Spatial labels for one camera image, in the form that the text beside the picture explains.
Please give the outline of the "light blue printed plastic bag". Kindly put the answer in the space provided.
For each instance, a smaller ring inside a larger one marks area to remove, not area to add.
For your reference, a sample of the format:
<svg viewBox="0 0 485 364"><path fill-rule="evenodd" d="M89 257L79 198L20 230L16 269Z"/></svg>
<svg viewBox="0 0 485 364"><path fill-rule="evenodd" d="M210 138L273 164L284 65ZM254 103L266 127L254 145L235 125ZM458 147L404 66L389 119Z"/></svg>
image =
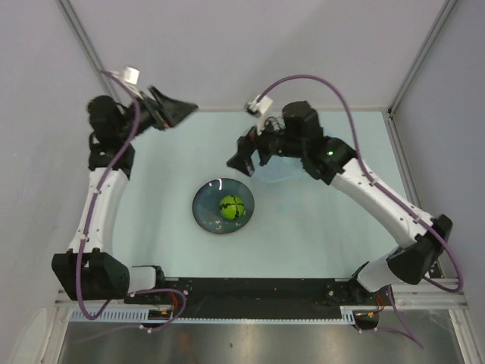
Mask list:
<svg viewBox="0 0 485 364"><path fill-rule="evenodd" d="M274 156L264 166L255 165L252 177L261 182L274 184L311 178L311 175L303 168L299 158Z"/></svg>

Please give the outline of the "green fake watermelon ball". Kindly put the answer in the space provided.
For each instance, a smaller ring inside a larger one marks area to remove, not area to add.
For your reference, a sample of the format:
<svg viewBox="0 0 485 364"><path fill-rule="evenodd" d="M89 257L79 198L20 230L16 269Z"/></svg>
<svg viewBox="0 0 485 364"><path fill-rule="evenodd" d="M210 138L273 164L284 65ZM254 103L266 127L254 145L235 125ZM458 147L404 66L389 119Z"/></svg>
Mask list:
<svg viewBox="0 0 485 364"><path fill-rule="evenodd" d="M235 221L246 212L246 207L243 200L236 195L227 195L219 202L220 214L223 218L229 221Z"/></svg>

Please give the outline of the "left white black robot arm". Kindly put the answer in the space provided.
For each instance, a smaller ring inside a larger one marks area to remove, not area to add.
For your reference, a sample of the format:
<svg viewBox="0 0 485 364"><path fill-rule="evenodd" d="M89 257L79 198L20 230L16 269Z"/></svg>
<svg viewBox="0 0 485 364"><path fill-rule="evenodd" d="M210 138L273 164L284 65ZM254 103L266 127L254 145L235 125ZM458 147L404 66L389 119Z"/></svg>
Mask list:
<svg viewBox="0 0 485 364"><path fill-rule="evenodd" d="M150 128L170 130L198 110L150 86L129 106L101 95L87 105L89 189L77 231L65 253L52 258L55 273L71 300L119 300L130 287L130 270L113 256L117 210L130 180L132 140Z"/></svg>

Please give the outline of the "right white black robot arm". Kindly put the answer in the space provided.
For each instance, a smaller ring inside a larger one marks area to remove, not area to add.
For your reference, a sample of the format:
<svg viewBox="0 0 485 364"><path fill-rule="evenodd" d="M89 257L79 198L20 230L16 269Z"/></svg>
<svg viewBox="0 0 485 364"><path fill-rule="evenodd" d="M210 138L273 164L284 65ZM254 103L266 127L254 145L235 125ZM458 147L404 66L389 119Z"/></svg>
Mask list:
<svg viewBox="0 0 485 364"><path fill-rule="evenodd" d="M281 119L271 117L271 106L269 98L245 106L258 123L237 140L236 154L227 166L252 176L255 152L261 165L274 155L297 158L312 178L346 194L381 223L397 248L354 273L349 294L356 303L369 303L379 289L397 281L416 285L424 280L444 250L452 230L450 218L434 217L396 195L368 170L355 149L325 135L317 111L308 102L285 105Z"/></svg>

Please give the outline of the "dark blue ceramic plate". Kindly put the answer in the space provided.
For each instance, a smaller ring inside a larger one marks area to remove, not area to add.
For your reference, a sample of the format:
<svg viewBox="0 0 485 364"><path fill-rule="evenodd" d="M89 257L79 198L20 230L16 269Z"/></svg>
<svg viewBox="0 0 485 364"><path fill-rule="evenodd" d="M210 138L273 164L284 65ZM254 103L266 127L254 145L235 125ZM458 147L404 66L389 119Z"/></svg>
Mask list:
<svg viewBox="0 0 485 364"><path fill-rule="evenodd" d="M243 217L229 221L219 210L220 200L227 195L239 196L246 207ZM198 226L212 234L232 234L244 228L255 211L255 199L251 190L232 178L210 180L199 188L192 201L192 215Z"/></svg>

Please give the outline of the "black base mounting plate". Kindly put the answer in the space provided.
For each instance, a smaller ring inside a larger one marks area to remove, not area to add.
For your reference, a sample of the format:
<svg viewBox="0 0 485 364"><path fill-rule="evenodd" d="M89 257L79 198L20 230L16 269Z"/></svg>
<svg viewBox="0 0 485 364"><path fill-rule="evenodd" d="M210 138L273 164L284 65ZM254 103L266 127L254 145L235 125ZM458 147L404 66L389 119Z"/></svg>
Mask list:
<svg viewBox="0 0 485 364"><path fill-rule="evenodd" d="M384 287L368 293L333 278L167 278L162 287L184 293L185 319L337 319L341 306L390 303Z"/></svg>

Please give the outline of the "left corner aluminium post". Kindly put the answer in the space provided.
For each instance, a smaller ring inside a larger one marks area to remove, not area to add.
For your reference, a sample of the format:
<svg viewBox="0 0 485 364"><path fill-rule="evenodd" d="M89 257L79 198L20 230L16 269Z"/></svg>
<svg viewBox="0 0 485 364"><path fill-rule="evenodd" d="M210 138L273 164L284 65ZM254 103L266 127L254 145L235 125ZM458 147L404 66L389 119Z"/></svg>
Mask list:
<svg viewBox="0 0 485 364"><path fill-rule="evenodd" d="M98 52L95 50L95 47L92 44L92 41L86 32L83 23L72 4L72 1L55 0L55 3L61 12L61 15L64 17L65 22L69 26L72 34L74 35L75 40L78 42L78 45L102 90L106 95L109 95L116 102L121 102L120 96L118 95L111 81L101 73L101 71L105 69L105 66L102 63Z"/></svg>

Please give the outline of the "corner aluminium post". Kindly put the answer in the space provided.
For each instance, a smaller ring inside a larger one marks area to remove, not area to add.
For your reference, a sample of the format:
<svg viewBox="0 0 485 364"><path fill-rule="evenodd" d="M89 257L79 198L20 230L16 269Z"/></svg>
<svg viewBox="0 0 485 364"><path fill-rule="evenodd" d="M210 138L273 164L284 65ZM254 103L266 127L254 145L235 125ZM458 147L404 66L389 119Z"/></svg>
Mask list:
<svg viewBox="0 0 485 364"><path fill-rule="evenodd" d="M411 64L411 67L406 73L405 78L401 82L396 94L394 95L390 105L387 108L387 113L389 116L393 117L399 109L402 100L405 98L408 90L415 81L418 72L429 57L436 41L440 37L440 34L443 32L448 20L452 16L458 4L458 0L444 1L443 6L436 16L436 19L433 21L429 32L425 36L424 41L421 44L421 47L419 48L418 53L414 58L414 61Z"/></svg>
<svg viewBox="0 0 485 364"><path fill-rule="evenodd" d="M101 71L105 69L105 66L102 63L98 52L95 50L95 47L92 44L92 41L86 32L83 23L72 4L72 1L55 0L55 3L61 12L61 15L64 17L65 22L69 26L72 34L74 35L75 40L78 42L78 45L102 90L106 95L109 95L116 102L121 102L120 96L118 95L111 81L101 73Z"/></svg>

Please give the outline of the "right corner aluminium post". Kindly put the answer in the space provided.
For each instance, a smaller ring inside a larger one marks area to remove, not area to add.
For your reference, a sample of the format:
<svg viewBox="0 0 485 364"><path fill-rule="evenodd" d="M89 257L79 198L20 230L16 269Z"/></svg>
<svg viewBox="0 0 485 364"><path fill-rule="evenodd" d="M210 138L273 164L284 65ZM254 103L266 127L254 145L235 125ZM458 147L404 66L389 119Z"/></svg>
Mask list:
<svg viewBox="0 0 485 364"><path fill-rule="evenodd" d="M458 0L444 1L443 6L436 16L436 19L433 21L429 32L425 36L424 41L421 44L421 47L419 48L418 53L414 58L414 61L411 64L411 67L406 73L405 78L401 82L396 94L394 95L390 105L387 108L387 113L389 116L393 117L399 109L402 100L405 98L408 90L415 81L418 72L429 57L436 41L440 37L440 34L443 32L448 20L452 16L458 4Z"/></svg>

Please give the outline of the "aluminium frame rail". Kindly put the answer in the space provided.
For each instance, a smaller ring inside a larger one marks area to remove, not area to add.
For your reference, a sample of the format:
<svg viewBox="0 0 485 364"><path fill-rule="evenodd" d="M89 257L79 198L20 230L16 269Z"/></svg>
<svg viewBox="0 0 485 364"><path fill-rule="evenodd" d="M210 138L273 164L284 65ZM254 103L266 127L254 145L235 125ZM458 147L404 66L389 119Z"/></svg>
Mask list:
<svg viewBox="0 0 485 364"><path fill-rule="evenodd" d="M438 279L443 286L452 286L454 279ZM439 310L468 309L468 303L462 292L450 293L435 287L427 281L418 285L399 282L392 285L396 307L401 310ZM60 289L55 298L54 307L77 307L67 294Z"/></svg>

